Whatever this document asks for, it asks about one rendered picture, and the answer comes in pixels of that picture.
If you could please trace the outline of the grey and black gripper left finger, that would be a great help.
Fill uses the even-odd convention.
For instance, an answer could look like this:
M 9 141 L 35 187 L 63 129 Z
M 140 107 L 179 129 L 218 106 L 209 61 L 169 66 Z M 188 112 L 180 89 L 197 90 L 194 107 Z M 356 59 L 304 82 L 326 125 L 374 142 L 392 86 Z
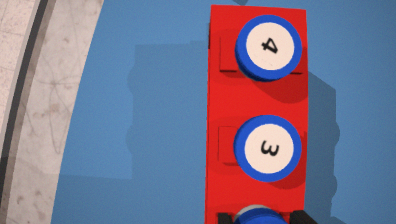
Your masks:
M 228 213 L 218 213 L 218 224 L 234 224 L 232 216 Z

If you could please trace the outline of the red rectangular block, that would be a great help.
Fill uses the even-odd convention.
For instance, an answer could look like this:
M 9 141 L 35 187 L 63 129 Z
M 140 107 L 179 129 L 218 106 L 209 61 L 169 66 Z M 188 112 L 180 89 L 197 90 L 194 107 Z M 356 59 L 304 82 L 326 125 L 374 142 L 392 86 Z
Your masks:
M 299 33 L 302 55 L 287 76 L 253 81 L 239 70 L 234 48 L 239 32 L 252 18 L 276 15 Z M 298 131 L 302 153 L 297 167 L 275 182 L 257 181 L 239 167 L 233 153 L 238 128 L 258 115 L 276 115 Z M 218 224 L 218 212 L 234 216 L 262 204 L 289 224 L 293 210 L 304 210 L 308 136 L 308 47 L 305 9 L 211 5 L 208 40 L 207 134 L 204 224 Z

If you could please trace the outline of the blue flat mat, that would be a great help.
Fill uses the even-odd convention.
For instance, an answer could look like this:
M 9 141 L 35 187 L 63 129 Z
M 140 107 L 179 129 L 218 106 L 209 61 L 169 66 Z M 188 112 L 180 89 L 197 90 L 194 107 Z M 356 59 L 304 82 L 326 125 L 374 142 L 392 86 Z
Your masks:
M 396 224 L 396 0 L 104 0 L 50 224 L 204 224 L 211 4 L 306 10 L 304 211 Z

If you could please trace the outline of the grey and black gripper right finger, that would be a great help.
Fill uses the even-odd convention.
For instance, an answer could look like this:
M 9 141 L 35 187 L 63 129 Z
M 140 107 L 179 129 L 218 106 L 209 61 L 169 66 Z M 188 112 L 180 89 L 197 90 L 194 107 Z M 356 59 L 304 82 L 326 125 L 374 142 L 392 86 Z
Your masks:
M 289 224 L 318 224 L 304 210 L 293 210 L 290 213 Z

